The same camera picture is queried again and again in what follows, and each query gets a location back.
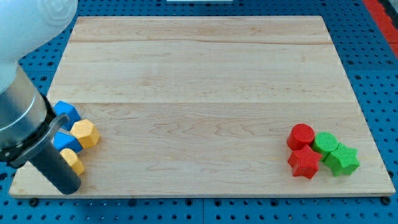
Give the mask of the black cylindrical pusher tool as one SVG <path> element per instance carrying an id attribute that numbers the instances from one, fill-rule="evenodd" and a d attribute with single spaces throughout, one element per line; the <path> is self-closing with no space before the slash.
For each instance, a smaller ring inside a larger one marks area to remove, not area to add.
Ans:
<path id="1" fill-rule="evenodd" d="M 1 161 L 16 169 L 30 162 L 62 194 L 76 192 L 81 179 L 52 143 L 56 132 L 68 121 L 68 116 L 62 113 L 47 118 L 40 128 L 23 141 L 7 146 L 7 142 L 1 140 Z"/>

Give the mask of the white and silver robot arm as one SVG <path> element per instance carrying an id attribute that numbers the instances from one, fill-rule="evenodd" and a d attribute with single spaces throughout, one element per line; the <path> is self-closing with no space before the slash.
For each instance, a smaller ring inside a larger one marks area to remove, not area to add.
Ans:
<path id="1" fill-rule="evenodd" d="M 1 161 L 15 169 L 30 162 L 65 195 L 81 180 L 52 139 L 69 118 L 54 112 L 19 60 L 65 30 L 77 6 L 77 0 L 1 1 Z"/>

